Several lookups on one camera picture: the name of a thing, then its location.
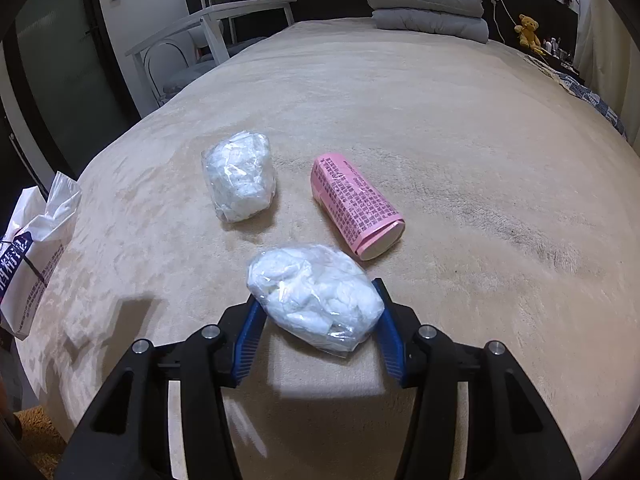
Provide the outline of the white plastic tissue bag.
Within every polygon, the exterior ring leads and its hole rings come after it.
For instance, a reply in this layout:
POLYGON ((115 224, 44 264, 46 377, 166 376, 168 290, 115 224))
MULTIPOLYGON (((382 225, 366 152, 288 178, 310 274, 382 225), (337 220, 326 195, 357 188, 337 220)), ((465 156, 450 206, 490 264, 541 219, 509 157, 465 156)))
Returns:
POLYGON ((248 265, 246 286, 282 330, 341 358, 369 337, 384 312, 361 266, 326 245, 261 252, 248 265))
POLYGON ((201 154, 205 182, 217 217, 248 220, 267 210, 277 193, 268 136, 241 131, 201 154))

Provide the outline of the pink printed cylinder carton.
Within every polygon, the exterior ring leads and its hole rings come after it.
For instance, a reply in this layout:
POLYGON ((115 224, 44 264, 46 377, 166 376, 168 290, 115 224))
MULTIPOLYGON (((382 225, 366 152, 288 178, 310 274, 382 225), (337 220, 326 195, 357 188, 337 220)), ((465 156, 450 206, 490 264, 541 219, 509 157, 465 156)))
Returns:
POLYGON ((314 160, 310 186, 316 202, 361 261, 383 255, 405 232, 399 211, 341 154, 314 160))

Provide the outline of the white tissue pack with band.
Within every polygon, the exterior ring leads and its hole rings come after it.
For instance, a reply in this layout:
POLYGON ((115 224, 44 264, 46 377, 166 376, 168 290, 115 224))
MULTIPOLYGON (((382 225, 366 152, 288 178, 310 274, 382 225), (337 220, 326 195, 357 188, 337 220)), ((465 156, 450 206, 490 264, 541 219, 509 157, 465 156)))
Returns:
POLYGON ((28 337, 40 300, 73 237, 81 200, 79 184, 62 172, 48 196, 25 188, 1 239, 1 326, 28 337))

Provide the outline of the beige fleece bed blanket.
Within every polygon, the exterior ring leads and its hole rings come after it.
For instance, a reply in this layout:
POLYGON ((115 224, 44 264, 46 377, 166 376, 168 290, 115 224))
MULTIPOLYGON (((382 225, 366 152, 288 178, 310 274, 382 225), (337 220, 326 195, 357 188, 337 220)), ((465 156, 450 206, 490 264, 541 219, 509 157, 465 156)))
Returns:
POLYGON ((224 393, 247 479, 392 478, 412 395, 333 260, 456 341, 506 344, 590 477, 639 405, 639 159, 495 41, 295 24, 81 170, 72 240, 18 352, 69 438, 139 338, 277 305, 224 393))

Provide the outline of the brown fluffy rug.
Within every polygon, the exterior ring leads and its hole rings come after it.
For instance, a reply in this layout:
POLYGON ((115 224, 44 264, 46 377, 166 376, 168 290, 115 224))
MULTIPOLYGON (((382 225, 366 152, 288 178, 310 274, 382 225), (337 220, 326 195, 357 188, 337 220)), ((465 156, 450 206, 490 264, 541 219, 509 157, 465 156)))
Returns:
POLYGON ((66 449, 65 440, 41 405, 17 412, 15 417, 22 427, 22 436, 18 440, 22 451, 44 478, 52 480, 66 449))

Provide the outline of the blue patterned cloth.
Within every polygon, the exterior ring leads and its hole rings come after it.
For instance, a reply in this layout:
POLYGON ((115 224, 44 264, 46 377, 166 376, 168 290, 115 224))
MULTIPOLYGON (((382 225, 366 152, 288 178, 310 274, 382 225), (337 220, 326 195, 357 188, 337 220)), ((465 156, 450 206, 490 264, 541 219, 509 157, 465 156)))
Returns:
POLYGON ((626 129, 620 116, 618 116, 612 107, 605 102, 596 92, 592 91, 588 87, 580 84, 575 78, 570 75, 563 74, 554 70, 548 64, 538 60, 538 58, 534 58, 531 55, 524 55, 524 58, 527 62, 536 66, 541 73, 544 73, 549 78, 554 80, 557 84, 559 84, 567 93, 571 96, 574 96, 577 99, 580 99, 589 105, 591 105, 598 113, 600 113, 611 125, 612 127, 625 139, 628 139, 626 129))

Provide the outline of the white metal chair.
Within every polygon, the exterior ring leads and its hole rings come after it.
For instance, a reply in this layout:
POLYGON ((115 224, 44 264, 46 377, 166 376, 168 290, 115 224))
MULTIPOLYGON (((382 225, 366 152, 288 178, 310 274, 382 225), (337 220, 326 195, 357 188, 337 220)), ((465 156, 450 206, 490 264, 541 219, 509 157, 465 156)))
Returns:
POLYGON ((193 14, 164 27, 159 32, 145 38, 126 53, 134 61, 134 67, 142 88, 152 96, 156 107, 162 107, 169 96, 153 73, 152 58, 158 48, 174 49, 180 55, 187 70, 202 57, 209 55, 214 65, 227 62, 231 58, 224 32, 229 31, 232 44, 236 44, 233 21, 250 14, 281 10, 286 26, 294 24, 292 4, 297 0, 240 0, 203 6, 193 14))

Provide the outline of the nightstand with small items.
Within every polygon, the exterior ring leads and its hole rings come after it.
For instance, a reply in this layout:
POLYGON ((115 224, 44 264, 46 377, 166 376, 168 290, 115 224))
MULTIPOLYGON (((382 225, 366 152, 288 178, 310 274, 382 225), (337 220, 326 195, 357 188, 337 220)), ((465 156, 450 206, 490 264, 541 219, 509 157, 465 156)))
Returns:
POLYGON ((573 65, 573 58, 570 54, 560 48, 559 43, 554 39, 546 39, 541 41, 542 57, 544 62, 558 72, 571 76, 581 84, 584 78, 573 65))

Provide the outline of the brown teddy bear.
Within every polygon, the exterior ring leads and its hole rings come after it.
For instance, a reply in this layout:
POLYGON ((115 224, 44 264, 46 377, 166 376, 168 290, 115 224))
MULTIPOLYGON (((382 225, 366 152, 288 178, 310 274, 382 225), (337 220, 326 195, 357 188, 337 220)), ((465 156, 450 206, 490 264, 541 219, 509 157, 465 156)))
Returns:
POLYGON ((529 16, 521 14, 520 22, 514 26, 514 32, 518 34, 520 46, 528 52, 543 54, 541 43, 536 35, 538 23, 529 16))

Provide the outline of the folded grey quilt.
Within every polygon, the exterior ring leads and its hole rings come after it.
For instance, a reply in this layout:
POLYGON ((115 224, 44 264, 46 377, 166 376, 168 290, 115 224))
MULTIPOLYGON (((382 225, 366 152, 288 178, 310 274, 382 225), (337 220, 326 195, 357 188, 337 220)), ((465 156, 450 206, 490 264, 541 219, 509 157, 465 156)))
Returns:
POLYGON ((455 36, 486 44, 482 0, 368 0, 377 28, 455 36))

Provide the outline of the cream curtain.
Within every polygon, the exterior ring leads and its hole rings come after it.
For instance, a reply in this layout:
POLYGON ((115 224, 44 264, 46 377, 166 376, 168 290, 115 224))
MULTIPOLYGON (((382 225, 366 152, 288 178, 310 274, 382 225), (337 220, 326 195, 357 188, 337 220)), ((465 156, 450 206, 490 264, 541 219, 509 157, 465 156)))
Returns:
POLYGON ((628 143, 639 153, 639 49, 608 0, 589 0, 575 62, 586 85, 620 118, 628 143))

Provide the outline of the dark frosted glass door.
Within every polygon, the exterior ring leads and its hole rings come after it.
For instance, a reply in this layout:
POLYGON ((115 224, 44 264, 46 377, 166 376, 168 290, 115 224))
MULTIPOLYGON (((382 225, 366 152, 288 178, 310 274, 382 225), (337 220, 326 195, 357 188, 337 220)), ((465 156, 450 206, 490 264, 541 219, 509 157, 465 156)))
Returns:
POLYGON ((78 178, 140 119, 100 0, 26 0, 1 43, 1 109, 32 180, 78 178))

